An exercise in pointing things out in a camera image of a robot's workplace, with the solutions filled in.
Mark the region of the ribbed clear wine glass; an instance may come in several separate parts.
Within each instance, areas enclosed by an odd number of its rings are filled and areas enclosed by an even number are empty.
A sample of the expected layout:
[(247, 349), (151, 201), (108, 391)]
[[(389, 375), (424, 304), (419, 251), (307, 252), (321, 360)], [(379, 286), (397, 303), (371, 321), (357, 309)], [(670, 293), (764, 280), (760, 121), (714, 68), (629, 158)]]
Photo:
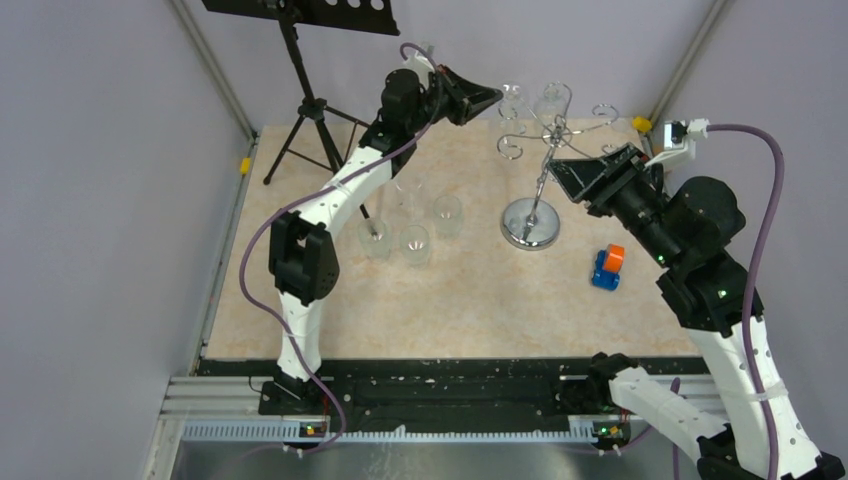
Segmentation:
[(365, 255), (372, 261), (385, 262), (391, 256), (392, 237), (389, 226), (378, 218), (364, 219), (357, 235)]

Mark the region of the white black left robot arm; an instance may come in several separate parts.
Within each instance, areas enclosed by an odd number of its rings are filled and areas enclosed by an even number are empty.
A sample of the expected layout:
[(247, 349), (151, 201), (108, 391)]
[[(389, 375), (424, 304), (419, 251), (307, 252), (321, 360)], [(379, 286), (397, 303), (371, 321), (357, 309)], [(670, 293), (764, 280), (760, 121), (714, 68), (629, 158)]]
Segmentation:
[(286, 340), (278, 359), (283, 401), (297, 413), (319, 404), (320, 324), (340, 265), (335, 240), (364, 201), (408, 163), (421, 133), (442, 119), (462, 126), (499, 103), (498, 88), (446, 66), (424, 76), (389, 73), (377, 117), (341, 169), (318, 192), (284, 208), (270, 224), (268, 269), (281, 302)]

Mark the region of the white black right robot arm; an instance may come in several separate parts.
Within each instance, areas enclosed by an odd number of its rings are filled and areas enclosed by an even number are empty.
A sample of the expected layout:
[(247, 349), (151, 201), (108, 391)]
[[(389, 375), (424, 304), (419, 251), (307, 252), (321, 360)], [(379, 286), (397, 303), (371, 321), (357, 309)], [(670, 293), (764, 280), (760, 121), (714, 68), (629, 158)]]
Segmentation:
[(704, 479), (843, 478), (842, 461), (818, 448), (800, 424), (771, 355), (761, 301), (744, 306), (748, 273), (726, 249), (745, 225), (733, 191), (697, 176), (676, 194), (663, 194), (632, 145), (596, 159), (553, 160), (547, 168), (571, 201), (592, 216), (617, 218), (661, 267), (661, 296), (697, 346), (725, 414), (695, 407), (622, 354), (593, 357), (589, 404), (641, 417)]

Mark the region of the chrome wine glass rack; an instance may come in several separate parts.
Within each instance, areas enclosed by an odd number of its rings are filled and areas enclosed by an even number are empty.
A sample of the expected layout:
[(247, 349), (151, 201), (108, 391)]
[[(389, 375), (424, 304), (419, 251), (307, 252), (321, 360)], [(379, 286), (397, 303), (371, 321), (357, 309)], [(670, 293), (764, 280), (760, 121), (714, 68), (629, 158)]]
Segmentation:
[(598, 123), (581, 129), (571, 127), (569, 125), (569, 111), (573, 100), (573, 90), (570, 86), (568, 87), (571, 93), (569, 105), (561, 115), (556, 116), (553, 126), (541, 130), (532, 112), (534, 103), (530, 104), (524, 98), (525, 110), (523, 114), (527, 124), (527, 132), (523, 135), (502, 134), (499, 130), (495, 140), (497, 154), (510, 161), (522, 158), (524, 148), (521, 142), (524, 140), (539, 141), (544, 147), (544, 156), (540, 162), (540, 173), (536, 178), (534, 194), (531, 197), (518, 198), (509, 203), (503, 210), (500, 220), (500, 228), (504, 238), (512, 246), (524, 251), (544, 250), (552, 246), (560, 236), (560, 216), (556, 209), (543, 199), (545, 187), (551, 178), (551, 174), (547, 171), (548, 163), (554, 160), (555, 156), (564, 149), (587, 158), (588, 153), (574, 146), (573, 140), (575, 137), (610, 127), (620, 118), (619, 110), (615, 106), (600, 103), (591, 110), (591, 115), (600, 120)]

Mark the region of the left rear wine glass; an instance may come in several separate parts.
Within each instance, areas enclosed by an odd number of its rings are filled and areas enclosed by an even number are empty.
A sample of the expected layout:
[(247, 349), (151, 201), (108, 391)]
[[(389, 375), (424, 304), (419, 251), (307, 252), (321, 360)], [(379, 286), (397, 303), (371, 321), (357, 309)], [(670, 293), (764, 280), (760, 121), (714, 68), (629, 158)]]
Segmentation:
[(556, 116), (568, 107), (570, 98), (570, 88), (562, 82), (551, 82), (541, 89), (532, 108), (541, 130), (554, 125)]

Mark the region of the yellow corner clamp right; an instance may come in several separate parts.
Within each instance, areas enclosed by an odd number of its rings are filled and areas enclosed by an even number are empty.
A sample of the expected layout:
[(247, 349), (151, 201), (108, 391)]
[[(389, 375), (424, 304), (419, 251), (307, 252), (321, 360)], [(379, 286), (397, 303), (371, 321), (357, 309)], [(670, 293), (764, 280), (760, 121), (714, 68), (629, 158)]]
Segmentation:
[(653, 131), (653, 123), (646, 117), (635, 116), (632, 118), (632, 127), (641, 134), (648, 134)]

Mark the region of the blue orange toy truck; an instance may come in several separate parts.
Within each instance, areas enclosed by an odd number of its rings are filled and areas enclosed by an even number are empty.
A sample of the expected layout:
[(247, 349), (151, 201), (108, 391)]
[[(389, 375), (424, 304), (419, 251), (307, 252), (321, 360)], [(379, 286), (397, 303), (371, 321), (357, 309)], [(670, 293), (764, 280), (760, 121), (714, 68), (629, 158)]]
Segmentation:
[(620, 272), (625, 259), (623, 246), (609, 244), (595, 256), (591, 283), (597, 288), (615, 291), (620, 283)]

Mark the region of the black music stand tripod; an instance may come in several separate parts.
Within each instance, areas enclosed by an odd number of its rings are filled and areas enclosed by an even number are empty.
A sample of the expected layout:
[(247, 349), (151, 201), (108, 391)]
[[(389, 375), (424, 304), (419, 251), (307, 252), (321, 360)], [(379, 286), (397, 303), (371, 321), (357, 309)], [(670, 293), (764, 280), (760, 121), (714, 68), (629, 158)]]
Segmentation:
[[(315, 95), (306, 71), (301, 49), (298, 45), (299, 36), (297, 27), (299, 25), (309, 25), (398, 36), (400, 31), (392, 11), (391, 3), (389, 1), (214, 0), (205, 1), (203, 5), (206, 10), (214, 13), (274, 21), (279, 27), (288, 57), (294, 67), (298, 83), (303, 92), (303, 99), (297, 109), (297, 120), (279, 150), (274, 163), (265, 174), (263, 184), (266, 186), (271, 184), (287, 154), (292, 154), (334, 174), (338, 173), (344, 164), (344, 159), (332, 139), (326, 124), (325, 115), (329, 113), (350, 122), (353, 131), (356, 131), (359, 127), (367, 128), (369, 124), (355, 116), (329, 106), (326, 99)], [(318, 133), (323, 151), (327, 157), (325, 163), (321, 163), (291, 148), (301, 126), (307, 119), (313, 122)]]

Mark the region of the yellow clamp left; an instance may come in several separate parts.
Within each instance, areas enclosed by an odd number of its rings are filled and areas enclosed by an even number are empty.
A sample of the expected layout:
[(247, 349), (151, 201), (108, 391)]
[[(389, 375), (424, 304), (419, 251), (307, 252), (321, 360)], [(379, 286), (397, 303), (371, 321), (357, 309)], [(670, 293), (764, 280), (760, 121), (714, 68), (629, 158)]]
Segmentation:
[(239, 167), (239, 173), (242, 176), (247, 175), (250, 172), (251, 164), (252, 164), (252, 160), (251, 160), (250, 157), (243, 158), (242, 161), (241, 161), (240, 167)]

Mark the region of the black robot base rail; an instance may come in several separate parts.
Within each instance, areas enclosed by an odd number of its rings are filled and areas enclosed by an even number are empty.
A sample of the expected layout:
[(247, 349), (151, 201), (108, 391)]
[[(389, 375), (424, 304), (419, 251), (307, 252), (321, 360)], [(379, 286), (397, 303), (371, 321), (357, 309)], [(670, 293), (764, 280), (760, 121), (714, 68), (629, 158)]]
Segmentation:
[(634, 414), (601, 400), (587, 375), (593, 359), (328, 359), (322, 381), (290, 380), (273, 360), (203, 360), (201, 377), (245, 377), (258, 413), (297, 425), (314, 443), (379, 434), (507, 437), (579, 432), (624, 443)]

